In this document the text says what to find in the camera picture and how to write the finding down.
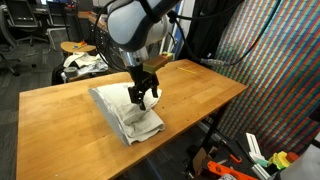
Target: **wall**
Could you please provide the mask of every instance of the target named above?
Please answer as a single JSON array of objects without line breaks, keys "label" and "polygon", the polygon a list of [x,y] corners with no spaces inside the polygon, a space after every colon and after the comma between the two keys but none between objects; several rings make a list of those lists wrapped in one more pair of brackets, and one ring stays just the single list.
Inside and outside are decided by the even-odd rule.
[{"label": "wall", "polygon": [[[246,0],[233,16],[216,59],[235,60],[253,43],[276,1]],[[257,46],[233,67],[213,68],[249,88],[219,125],[226,135],[251,132],[273,151],[301,153],[320,131],[308,115],[320,104],[318,0],[286,1]]]}]

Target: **cloth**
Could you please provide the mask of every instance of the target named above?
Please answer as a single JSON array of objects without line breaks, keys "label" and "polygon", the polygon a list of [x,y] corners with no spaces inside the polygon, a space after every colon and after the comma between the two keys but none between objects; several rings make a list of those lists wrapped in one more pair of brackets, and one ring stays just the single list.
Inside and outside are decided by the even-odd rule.
[{"label": "cloth", "polygon": [[159,98],[154,98],[149,89],[144,96],[146,110],[142,111],[138,105],[131,103],[128,87],[133,85],[133,83],[119,83],[89,90],[100,110],[115,116],[114,121],[111,121],[110,116],[107,117],[107,121],[114,131],[120,129],[125,138],[124,142],[128,145],[134,141],[145,141],[165,129],[163,121],[152,110],[162,91],[158,89]]},{"label": "cloth", "polygon": [[69,67],[72,62],[76,62],[77,65],[81,68],[84,66],[96,64],[97,62],[102,61],[99,55],[90,56],[86,52],[74,52],[73,55],[69,56],[63,63],[64,67]]}]

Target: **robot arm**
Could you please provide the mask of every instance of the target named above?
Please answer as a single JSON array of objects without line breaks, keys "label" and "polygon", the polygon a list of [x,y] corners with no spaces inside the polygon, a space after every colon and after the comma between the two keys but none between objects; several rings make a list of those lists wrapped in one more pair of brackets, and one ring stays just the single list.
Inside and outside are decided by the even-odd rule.
[{"label": "robot arm", "polygon": [[165,14],[180,0],[118,0],[109,9],[108,31],[114,43],[120,47],[124,64],[135,85],[128,89],[131,102],[145,110],[144,94],[152,89],[158,97],[159,85],[155,71],[168,62],[159,55],[149,59],[147,45],[161,40],[168,32]]}]

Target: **colorful fabric backdrop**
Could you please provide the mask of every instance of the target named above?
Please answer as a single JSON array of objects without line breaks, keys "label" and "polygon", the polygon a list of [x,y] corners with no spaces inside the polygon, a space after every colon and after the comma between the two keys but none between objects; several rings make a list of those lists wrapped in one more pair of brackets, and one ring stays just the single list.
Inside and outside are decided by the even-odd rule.
[{"label": "colorful fabric backdrop", "polygon": [[[246,0],[224,32],[215,59],[236,60],[254,42],[275,0]],[[272,151],[301,153],[320,131],[309,119],[320,104],[319,0],[282,0],[259,43],[233,67],[214,71],[249,88],[234,99],[219,130],[254,133]]]}]

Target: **dark floor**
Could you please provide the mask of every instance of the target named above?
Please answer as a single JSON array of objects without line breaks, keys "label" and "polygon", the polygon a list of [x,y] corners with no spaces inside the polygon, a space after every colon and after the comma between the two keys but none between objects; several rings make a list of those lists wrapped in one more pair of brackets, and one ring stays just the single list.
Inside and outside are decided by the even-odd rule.
[{"label": "dark floor", "polygon": [[[21,44],[8,58],[20,58],[35,63],[37,68],[20,67],[21,75],[13,76],[0,69],[0,180],[15,179],[18,122],[18,94],[51,85],[52,69],[62,62],[60,52],[49,51],[48,44],[38,42],[30,47]],[[188,162],[186,149],[200,144],[204,133],[197,126],[146,157],[125,172],[119,179],[186,179],[183,170]]]}]

